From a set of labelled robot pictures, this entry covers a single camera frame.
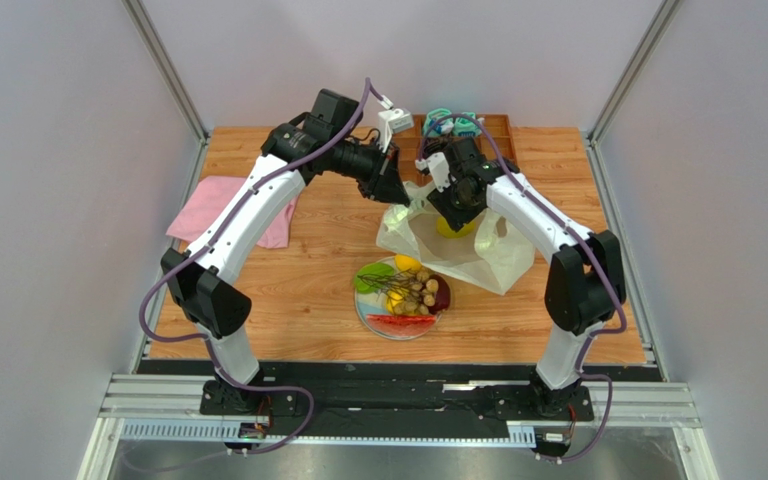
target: black base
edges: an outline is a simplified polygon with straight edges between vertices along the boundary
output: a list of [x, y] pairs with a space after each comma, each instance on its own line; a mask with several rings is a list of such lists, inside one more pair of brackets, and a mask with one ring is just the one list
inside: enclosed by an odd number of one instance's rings
[[[308, 369], [305, 366], [319, 365]], [[269, 381], [262, 386], [296, 385], [310, 390], [316, 415], [305, 435], [397, 438], [507, 438], [508, 420], [551, 420], [567, 422], [573, 406], [579, 420], [594, 419], [588, 389], [578, 386], [571, 392], [565, 408], [555, 415], [542, 406], [539, 392], [531, 385], [480, 386], [473, 390], [443, 391], [444, 384], [463, 384], [469, 380], [506, 380], [494, 376], [472, 377], [472, 367], [461, 366], [461, 375], [440, 378], [399, 375], [406, 365], [381, 364], [291, 364], [264, 363], [262, 372]], [[414, 365], [422, 369], [423, 365]], [[519, 371], [518, 380], [528, 378], [534, 367], [511, 366]], [[210, 381], [205, 392], [219, 392], [222, 382]], [[261, 399], [232, 397], [229, 393], [202, 397], [204, 415], [251, 415]], [[273, 426], [270, 433], [285, 435], [300, 425], [309, 405], [303, 395], [271, 395]]]

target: clear plate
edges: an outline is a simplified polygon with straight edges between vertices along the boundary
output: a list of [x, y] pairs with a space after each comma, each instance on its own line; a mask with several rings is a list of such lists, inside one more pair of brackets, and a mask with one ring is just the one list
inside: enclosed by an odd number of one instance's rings
[[[396, 268], [396, 264], [393, 262], [393, 257], [382, 258], [381, 260], [378, 260], [378, 262]], [[354, 291], [354, 308], [357, 312], [357, 317], [364, 325], [366, 325], [366, 328], [371, 330], [376, 335], [382, 336], [389, 340], [413, 340], [415, 338], [421, 337], [428, 333], [432, 328], [434, 328], [434, 326], [437, 325], [437, 322], [440, 321], [440, 317], [442, 317], [445, 313], [438, 312], [434, 316], [434, 323], [428, 324], [427, 328], [409, 330], [410, 333], [406, 332], [405, 335], [393, 335], [376, 329], [366, 321], [366, 316], [370, 314], [392, 315], [387, 311], [387, 307], [385, 306], [386, 301], [387, 295], [385, 295], [383, 292], [359, 293], [357, 290]]]

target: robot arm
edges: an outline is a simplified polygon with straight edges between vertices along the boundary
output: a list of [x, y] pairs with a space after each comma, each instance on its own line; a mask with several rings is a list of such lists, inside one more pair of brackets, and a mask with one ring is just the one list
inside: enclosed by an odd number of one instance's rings
[[[504, 173], [499, 163], [503, 161], [519, 187]], [[601, 329], [614, 312], [588, 256], [569, 231], [585, 239], [623, 303], [626, 288], [617, 237], [609, 231], [595, 234], [571, 220], [507, 160], [488, 162], [472, 138], [457, 140], [442, 152], [417, 161], [417, 168], [431, 175], [436, 188], [427, 199], [453, 230], [460, 230], [489, 208], [531, 240], [550, 265], [544, 302], [554, 325], [536, 369], [538, 378], [533, 380], [548, 413], [564, 407], [568, 393], [579, 384], [577, 361], [587, 353], [583, 348], [590, 346], [590, 334]]]
[[[216, 359], [235, 381], [248, 384], [260, 369], [243, 327], [251, 300], [233, 284], [251, 249], [278, 213], [325, 171], [354, 178], [366, 198], [385, 203], [410, 202], [399, 177], [399, 149], [389, 142], [393, 132], [413, 126], [410, 113], [402, 109], [388, 109], [379, 115], [381, 132], [388, 134], [384, 142], [381, 138], [369, 144], [340, 139], [313, 161], [287, 170], [290, 162], [334, 140], [357, 107], [354, 100], [322, 90], [311, 112], [272, 130], [245, 185], [209, 229], [185, 253], [169, 249], [162, 258], [162, 269], [167, 274], [184, 263], [191, 252], [208, 248], [174, 275], [168, 286], [186, 318], [209, 336]], [[253, 190], [266, 177], [270, 180]]]

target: white wall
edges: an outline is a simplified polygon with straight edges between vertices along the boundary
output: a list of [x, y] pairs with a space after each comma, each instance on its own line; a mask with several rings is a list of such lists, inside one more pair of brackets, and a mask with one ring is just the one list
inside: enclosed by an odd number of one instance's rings
[[358, 98], [369, 76], [415, 112], [587, 129], [660, 1], [144, 3], [208, 128], [285, 122], [323, 87]]
[[768, 478], [768, 2], [685, 2], [602, 152], [721, 477]]
[[196, 147], [120, 1], [0, 1], [0, 479], [76, 475]]

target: lemon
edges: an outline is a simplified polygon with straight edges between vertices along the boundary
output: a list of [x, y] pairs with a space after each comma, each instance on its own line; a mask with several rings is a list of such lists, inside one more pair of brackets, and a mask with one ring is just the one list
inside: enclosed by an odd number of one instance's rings
[[402, 300], [404, 298], [405, 297], [403, 297], [402, 294], [398, 292], [387, 292], [386, 307], [387, 307], [387, 311], [390, 312], [390, 315], [396, 314], [396, 312], [394, 312], [393, 309], [396, 308], [396, 305], [402, 303]]
[[418, 260], [407, 255], [396, 255], [393, 257], [393, 263], [400, 272], [417, 273], [422, 268], [422, 264]]
[[464, 227], [461, 230], [458, 230], [457, 232], [455, 230], [452, 230], [449, 228], [449, 224], [446, 223], [446, 219], [443, 217], [437, 217], [437, 233], [443, 235], [446, 238], [461, 238], [465, 237], [470, 234], [473, 230], [476, 229], [476, 221], [473, 220], [472, 222], [464, 225]]

